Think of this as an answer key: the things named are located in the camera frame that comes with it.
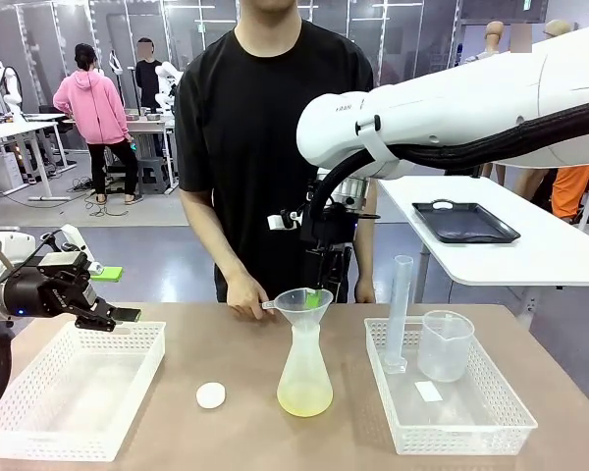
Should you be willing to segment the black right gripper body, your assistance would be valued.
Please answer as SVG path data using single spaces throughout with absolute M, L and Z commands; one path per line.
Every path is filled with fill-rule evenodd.
M 309 204 L 303 211 L 300 239 L 307 249 L 321 253 L 352 243 L 359 216 L 343 204 L 331 204 L 316 212 Z

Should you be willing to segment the person's left hand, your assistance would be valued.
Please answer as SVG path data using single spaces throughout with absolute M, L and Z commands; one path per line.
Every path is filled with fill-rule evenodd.
M 354 288 L 354 299 L 356 303 L 375 303 L 376 292 L 371 278 L 360 277 Z

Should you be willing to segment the person's right hand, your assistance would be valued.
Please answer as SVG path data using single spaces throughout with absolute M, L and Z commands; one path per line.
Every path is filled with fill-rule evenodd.
M 263 303 L 269 301 L 269 297 L 260 285 L 248 272 L 234 272 L 226 278 L 227 304 L 233 308 L 239 316 L 263 321 L 275 316 L 273 309 L 264 309 Z

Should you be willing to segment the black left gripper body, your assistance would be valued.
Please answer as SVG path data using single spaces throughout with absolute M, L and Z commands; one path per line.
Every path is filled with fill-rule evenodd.
M 91 262 L 81 251 L 33 256 L 0 287 L 0 314 L 52 318 L 69 313 L 96 319 L 97 295 L 91 286 Z

